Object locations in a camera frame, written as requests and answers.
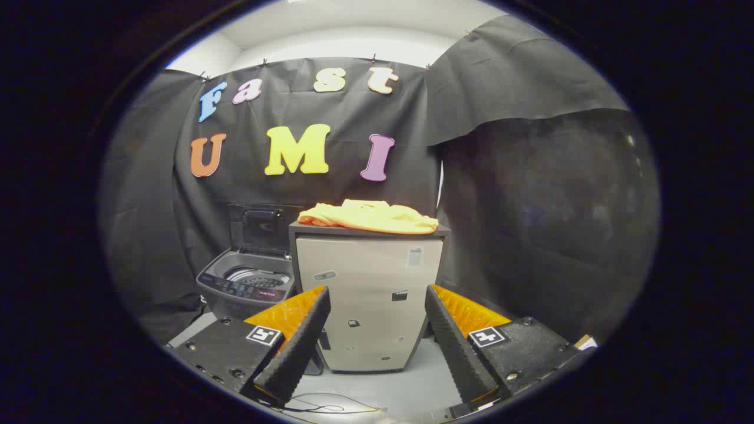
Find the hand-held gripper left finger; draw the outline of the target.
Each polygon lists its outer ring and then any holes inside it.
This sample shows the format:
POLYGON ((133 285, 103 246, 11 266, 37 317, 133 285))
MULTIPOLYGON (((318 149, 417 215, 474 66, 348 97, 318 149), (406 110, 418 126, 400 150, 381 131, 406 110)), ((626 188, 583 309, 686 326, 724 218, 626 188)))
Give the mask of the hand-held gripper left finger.
POLYGON ((173 354, 232 392, 283 407, 315 353, 330 310, 328 287, 317 286, 255 316, 218 319, 173 354))

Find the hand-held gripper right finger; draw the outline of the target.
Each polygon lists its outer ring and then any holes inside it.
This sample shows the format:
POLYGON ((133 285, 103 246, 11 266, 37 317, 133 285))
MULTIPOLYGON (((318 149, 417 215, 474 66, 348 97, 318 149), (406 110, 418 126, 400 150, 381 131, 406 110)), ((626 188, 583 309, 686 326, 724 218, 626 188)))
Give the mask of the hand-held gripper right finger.
POLYGON ((461 401, 474 407, 533 394, 590 351, 535 317, 509 319, 435 284, 425 310, 461 401))

